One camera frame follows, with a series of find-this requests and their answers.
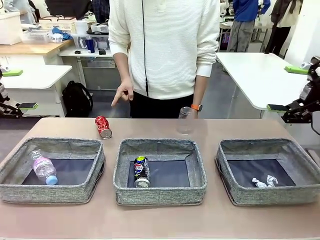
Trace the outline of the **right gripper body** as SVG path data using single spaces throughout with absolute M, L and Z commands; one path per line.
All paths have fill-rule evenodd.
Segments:
M 302 89 L 299 95 L 301 100 L 314 100 L 317 99 L 317 95 L 320 93 L 320 82 L 311 80 Z

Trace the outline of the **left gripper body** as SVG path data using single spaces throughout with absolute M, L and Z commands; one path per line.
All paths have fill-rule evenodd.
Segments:
M 2 83 L 0 83 L 0 101 L 9 101 L 8 92 Z

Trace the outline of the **person's right hand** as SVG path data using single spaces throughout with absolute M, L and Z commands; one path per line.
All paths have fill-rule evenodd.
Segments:
M 111 106 L 114 107 L 120 99 L 132 101 L 134 98 L 133 83 L 130 77 L 123 78 L 120 86 L 117 88 Z

